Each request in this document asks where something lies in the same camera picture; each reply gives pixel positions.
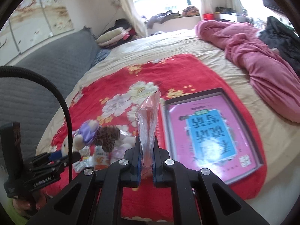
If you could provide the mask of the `person left hand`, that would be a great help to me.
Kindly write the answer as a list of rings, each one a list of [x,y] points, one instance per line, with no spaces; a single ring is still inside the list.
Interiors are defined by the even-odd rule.
[[[47,203],[47,196],[41,191],[35,191],[20,199],[13,199],[13,207],[16,212],[25,217],[31,218]]]

